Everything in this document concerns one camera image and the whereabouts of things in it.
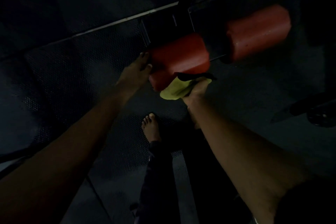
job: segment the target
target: red foam pad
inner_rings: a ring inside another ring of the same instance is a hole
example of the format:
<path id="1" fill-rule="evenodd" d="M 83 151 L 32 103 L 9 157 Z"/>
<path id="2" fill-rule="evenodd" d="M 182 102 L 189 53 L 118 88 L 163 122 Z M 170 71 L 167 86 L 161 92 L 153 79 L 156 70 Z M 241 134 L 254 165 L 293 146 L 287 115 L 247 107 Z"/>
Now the red foam pad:
<path id="1" fill-rule="evenodd" d="M 227 23 L 231 41 L 231 61 L 261 52 L 286 39 L 291 29 L 288 11 L 280 5 L 259 10 L 252 15 Z"/>
<path id="2" fill-rule="evenodd" d="M 209 53 L 202 37 L 196 33 L 148 51 L 153 65 L 149 81 L 155 91 L 162 91 L 177 73 L 205 73 L 210 67 Z"/>

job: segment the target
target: person's left hand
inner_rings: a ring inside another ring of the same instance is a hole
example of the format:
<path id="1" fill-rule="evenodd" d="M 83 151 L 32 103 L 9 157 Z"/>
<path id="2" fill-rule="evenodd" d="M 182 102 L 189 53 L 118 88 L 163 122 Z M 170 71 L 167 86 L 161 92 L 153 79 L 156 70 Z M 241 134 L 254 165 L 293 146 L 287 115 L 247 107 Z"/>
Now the person's left hand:
<path id="1" fill-rule="evenodd" d="M 116 85 L 122 86 L 135 93 L 148 81 L 149 73 L 153 67 L 151 64 L 147 64 L 148 59 L 148 52 L 140 53 L 136 61 L 124 69 Z"/>

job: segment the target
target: person's right arm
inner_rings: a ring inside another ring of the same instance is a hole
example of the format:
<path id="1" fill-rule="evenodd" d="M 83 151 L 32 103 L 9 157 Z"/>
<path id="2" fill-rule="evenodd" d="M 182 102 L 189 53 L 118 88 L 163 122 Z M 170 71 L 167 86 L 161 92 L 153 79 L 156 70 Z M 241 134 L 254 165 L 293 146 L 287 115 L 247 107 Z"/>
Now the person's right arm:
<path id="1" fill-rule="evenodd" d="M 183 100 L 258 223 L 271 224 L 280 199 L 308 176 L 279 147 L 219 115 L 203 98 L 207 85 L 199 82 Z"/>

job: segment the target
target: yellow cloth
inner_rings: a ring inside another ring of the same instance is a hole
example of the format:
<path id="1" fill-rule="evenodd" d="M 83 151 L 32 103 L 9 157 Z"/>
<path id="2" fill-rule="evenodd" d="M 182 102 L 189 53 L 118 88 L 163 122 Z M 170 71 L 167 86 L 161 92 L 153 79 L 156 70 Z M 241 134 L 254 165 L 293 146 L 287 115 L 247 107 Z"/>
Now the yellow cloth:
<path id="1" fill-rule="evenodd" d="M 207 79 L 207 81 L 208 83 L 211 83 L 212 79 Z M 181 81 L 178 77 L 176 77 L 168 87 L 161 91 L 160 97 L 166 100 L 177 100 L 179 98 L 183 98 L 191 92 L 197 83 L 196 79 Z"/>

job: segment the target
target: person's left arm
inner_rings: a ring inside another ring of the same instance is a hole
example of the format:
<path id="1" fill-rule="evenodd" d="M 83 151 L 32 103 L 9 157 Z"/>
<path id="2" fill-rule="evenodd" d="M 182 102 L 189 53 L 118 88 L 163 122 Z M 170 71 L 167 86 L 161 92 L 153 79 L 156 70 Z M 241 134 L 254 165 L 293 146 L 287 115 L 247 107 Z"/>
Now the person's left arm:
<path id="1" fill-rule="evenodd" d="M 2 223 L 59 223 L 127 101 L 148 80 L 149 54 L 122 72 L 98 105 L 63 135 L 0 180 Z"/>

